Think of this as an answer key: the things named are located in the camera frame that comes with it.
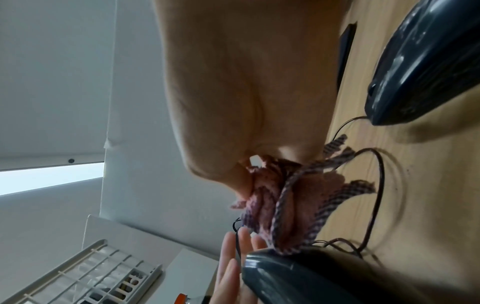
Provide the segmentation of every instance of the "wooden desk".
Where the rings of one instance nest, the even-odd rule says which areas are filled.
[[[329,138],[343,122],[365,114],[367,87],[377,60],[415,3],[354,0],[351,4],[344,25],[358,22],[357,31]],[[409,124],[373,127],[363,120],[344,128],[354,149],[383,151],[385,193],[369,249],[385,267],[430,291],[436,302],[480,298],[479,99],[480,87],[476,87]],[[360,156],[341,172],[347,179],[378,181],[373,155]],[[343,204],[318,239],[360,242],[374,200],[375,195],[364,195]]]

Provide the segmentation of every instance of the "skin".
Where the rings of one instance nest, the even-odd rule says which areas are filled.
[[[337,89],[339,0],[155,0],[186,168],[246,199],[253,155],[320,158]]]
[[[249,231],[245,227],[238,231],[238,238],[242,264],[247,254],[267,247],[260,236],[255,235],[250,238]],[[229,232],[225,235],[221,246],[215,291],[210,304],[257,304],[258,302],[255,294],[246,285],[240,284],[240,266],[235,260],[235,234]]]

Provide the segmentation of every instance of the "black device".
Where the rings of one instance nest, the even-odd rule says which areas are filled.
[[[410,284],[347,253],[318,246],[299,254],[273,249],[247,255],[244,283],[264,304],[426,304]]]
[[[421,0],[386,45],[368,87],[373,125],[410,122],[480,83],[480,1]]]

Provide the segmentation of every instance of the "pink cloth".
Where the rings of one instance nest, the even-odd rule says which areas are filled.
[[[324,156],[340,150],[346,140],[342,135],[325,146]],[[373,193],[373,184],[364,181],[345,183],[334,170],[351,160],[355,153],[346,148],[340,155],[307,166],[283,159],[262,157],[261,167],[250,167],[253,192],[246,201],[232,208],[244,209],[243,224],[280,253],[294,253],[312,243],[328,216],[346,199]]]

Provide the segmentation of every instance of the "window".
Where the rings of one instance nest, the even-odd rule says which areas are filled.
[[[104,163],[0,172],[0,195],[103,177]]]

